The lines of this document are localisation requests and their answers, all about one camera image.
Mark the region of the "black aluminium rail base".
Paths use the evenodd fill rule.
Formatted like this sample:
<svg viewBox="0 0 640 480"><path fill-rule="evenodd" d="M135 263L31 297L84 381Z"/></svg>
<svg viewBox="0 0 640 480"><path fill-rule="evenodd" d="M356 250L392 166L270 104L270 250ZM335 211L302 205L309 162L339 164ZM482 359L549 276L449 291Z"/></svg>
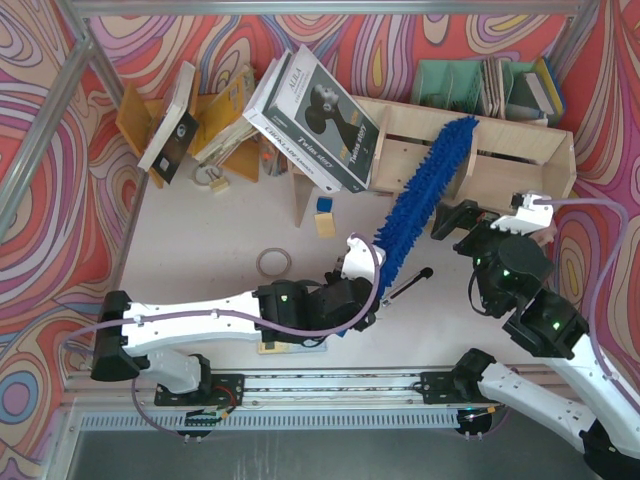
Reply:
<svg viewBox="0 0 640 480"><path fill-rule="evenodd" d="M457 380L443 369L248 370L213 371L210 390L185 394L156 387L162 407L265 406L269 403L388 402L418 405L492 405L469 379Z"/></svg>

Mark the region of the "Twins story book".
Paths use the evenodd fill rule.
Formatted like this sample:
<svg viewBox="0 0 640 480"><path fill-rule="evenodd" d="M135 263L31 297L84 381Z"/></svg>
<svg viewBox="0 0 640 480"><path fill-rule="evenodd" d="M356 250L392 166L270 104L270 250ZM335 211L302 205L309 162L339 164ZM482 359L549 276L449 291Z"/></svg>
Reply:
<svg viewBox="0 0 640 480"><path fill-rule="evenodd" d="M346 190L369 188L379 127L308 47L286 54L263 113Z"/></svg>

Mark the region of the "yellow wooden book stand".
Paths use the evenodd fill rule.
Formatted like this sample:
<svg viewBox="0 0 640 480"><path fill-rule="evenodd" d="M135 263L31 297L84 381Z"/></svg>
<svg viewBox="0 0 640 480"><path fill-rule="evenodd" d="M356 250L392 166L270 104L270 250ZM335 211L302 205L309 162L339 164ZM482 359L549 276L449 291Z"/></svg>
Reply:
<svg viewBox="0 0 640 480"><path fill-rule="evenodd" d="M196 69L192 87L191 104L189 107L189 113L192 114L195 119L197 98L201 95L215 95L202 94L200 92L201 83L202 73ZM138 93L137 89L134 86L129 85L125 89L124 97L116 116L116 126L123 134L125 140L132 148L134 154L138 157L138 163L142 157L149 139L152 119L160 111L163 99L164 97L159 100L145 101L142 99L141 95ZM259 179L259 149L258 143L255 139L256 134L257 130L255 129L255 134L248 140L245 140L243 143L241 143L221 166L200 165L192 157L192 142L194 138L191 141L191 144L183 160L186 157L191 157L200 166L213 166L216 168L220 167L225 171L229 171L250 182L256 183ZM167 185L167 183L164 182L156 172L145 172L150 174L158 187Z"/></svg>

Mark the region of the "teal desk organizer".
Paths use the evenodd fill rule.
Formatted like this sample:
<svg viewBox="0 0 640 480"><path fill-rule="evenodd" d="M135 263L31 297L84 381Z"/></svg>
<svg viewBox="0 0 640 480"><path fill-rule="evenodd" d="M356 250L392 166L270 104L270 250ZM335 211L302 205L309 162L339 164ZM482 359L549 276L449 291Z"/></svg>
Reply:
<svg viewBox="0 0 640 480"><path fill-rule="evenodd" d="M497 119L549 123L543 93L534 93L525 71L534 62L494 56L484 60L421 60L412 86L413 104Z"/></svg>

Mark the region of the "yellow grey calculator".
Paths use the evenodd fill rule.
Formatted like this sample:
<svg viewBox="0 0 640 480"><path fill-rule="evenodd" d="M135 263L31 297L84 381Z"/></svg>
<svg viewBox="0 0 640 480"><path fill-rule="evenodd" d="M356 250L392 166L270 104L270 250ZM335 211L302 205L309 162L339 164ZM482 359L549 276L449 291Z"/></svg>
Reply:
<svg viewBox="0 0 640 480"><path fill-rule="evenodd" d="M326 352L327 349L328 346L325 342L312 342L310 346L282 342L262 342L258 344L257 352L259 355L286 355L321 353Z"/></svg>

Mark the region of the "blue bound notebook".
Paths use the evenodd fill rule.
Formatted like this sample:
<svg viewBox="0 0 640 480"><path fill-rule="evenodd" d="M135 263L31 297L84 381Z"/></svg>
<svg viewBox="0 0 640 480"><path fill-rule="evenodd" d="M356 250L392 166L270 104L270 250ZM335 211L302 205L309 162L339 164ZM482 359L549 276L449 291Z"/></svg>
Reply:
<svg viewBox="0 0 640 480"><path fill-rule="evenodd" d="M533 85L534 93L545 95L546 100L541 108L550 107L547 113L549 123L557 125L566 113L566 101L549 60L546 57L539 57L532 64L532 68L524 72L524 75Z"/></svg>

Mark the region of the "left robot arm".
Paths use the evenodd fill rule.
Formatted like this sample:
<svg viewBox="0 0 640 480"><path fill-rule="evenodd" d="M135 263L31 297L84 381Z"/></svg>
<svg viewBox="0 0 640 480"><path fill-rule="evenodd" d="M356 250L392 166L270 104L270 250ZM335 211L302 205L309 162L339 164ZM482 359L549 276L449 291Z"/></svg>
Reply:
<svg viewBox="0 0 640 480"><path fill-rule="evenodd" d="M333 273L326 283L275 281L225 299L143 304L123 290L107 294L99 315L91 377L99 382L147 378L178 397L213 391L210 362L180 345L223 339L303 344L364 330L379 307L377 286Z"/></svg>

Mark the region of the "beige tape roll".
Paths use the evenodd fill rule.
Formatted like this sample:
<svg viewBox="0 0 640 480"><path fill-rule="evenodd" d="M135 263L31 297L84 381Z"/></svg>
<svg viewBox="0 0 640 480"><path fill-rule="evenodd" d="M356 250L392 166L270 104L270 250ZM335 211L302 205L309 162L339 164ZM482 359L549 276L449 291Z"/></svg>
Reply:
<svg viewBox="0 0 640 480"><path fill-rule="evenodd" d="M278 278L287 274L292 266L289 253L278 247L261 251L255 262L257 272L265 278Z"/></svg>

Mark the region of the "pens cup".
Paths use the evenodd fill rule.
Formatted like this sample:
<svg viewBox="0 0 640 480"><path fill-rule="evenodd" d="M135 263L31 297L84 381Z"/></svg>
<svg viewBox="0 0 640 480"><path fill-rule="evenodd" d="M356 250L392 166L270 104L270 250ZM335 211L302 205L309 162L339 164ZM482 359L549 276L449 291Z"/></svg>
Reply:
<svg viewBox="0 0 640 480"><path fill-rule="evenodd" d="M260 164L267 175L278 177L288 172L286 156L266 137L259 137L258 146Z"/></svg>

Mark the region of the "black cover book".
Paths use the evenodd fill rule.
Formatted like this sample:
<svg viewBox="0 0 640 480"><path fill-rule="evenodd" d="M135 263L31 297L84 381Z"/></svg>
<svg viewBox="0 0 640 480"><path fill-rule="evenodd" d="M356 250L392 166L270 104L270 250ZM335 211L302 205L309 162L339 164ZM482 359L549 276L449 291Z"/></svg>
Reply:
<svg viewBox="0 0 640 480"><path fill-rule="evenodd" d="M154 171L170 184L198 129L189 113L196 69L183 61L160 111L153 117L149 139L138 166Z"/></svg>

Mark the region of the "white utility knife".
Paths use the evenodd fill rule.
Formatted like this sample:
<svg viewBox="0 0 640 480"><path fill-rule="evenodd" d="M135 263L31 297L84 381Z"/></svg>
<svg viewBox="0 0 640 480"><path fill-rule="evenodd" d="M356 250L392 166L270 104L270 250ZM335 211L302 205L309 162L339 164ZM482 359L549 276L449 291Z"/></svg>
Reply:
<svg viewBox="0 0 640 480"><path fill-rule="evenodd" d="M402 284L400 284L398 287L396 287L394 290L392 290L390 293L386 294L382 299L381 299L381 305L383 307L387 307L390 304L392 304L402 293L404 293L406 290L408 290L409 288L411 288L412 286L414 286L416 283L418 283L421 280L428 280L430 279L434 274L434 270L431 267L424 267L422 268L419 272L417 272L414 276L412 276L411 278L407 279L406 281L404 281Z"/></svg>

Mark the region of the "pink figurine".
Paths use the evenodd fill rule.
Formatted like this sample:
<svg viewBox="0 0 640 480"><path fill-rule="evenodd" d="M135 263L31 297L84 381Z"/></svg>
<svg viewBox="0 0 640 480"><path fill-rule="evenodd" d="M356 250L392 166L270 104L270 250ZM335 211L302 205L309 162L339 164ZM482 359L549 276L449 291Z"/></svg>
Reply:
<svg viewBox="0 0 640 480"><path fill-rule="evenodd" d="M533 239L538 246L544 247L554 242L556 234L557 226L555 221L552 220L548 227L533 232L530 238Z"/></svg>

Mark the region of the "blue microfiber duster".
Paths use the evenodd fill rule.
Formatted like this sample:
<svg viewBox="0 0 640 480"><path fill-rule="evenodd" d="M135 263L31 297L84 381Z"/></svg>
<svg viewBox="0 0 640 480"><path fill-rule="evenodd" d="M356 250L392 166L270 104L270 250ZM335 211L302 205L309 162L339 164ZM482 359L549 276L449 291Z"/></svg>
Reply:
<svg viewBox="0 0 640 480"><path fill-rule="evenodd" d="M398 196L384 225L375 233L374 245L386 253L379 268L378 296L383 296L395 281L448 184L468 157L477 125L473 116L445 124Z"/></svg>

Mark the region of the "white paperback book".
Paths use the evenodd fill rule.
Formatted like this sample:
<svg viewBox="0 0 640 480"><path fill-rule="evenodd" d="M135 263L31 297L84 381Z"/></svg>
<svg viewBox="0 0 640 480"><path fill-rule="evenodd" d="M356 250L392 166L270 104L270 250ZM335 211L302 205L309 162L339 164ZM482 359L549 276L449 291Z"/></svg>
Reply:
<svg viewBox="0 0 640 480"><path fill-rule="evenodd" d="M283 128L269 120L264 113L268 99L273 89L277 86L292 55L292 51L286 49L279 59L273 59L270 62L243 111L243 117L317 187L327 194L333 194L339 192L342 189L342 185L321 168L315 160L312 160L308 154L304 153L301 147L296 146L294 141L284 134Z"/></svg>

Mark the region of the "blue eraser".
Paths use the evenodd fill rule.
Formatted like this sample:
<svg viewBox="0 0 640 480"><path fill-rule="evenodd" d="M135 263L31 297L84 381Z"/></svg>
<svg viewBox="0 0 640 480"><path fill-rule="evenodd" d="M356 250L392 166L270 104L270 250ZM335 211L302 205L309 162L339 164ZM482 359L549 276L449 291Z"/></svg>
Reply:
<svg viewBox="0 0 640 480"><path fill-rule="evenodd" d="M330 197L320 196L316 200L316 211L320 214L330 213L333 207L333 200Z"/></svg>

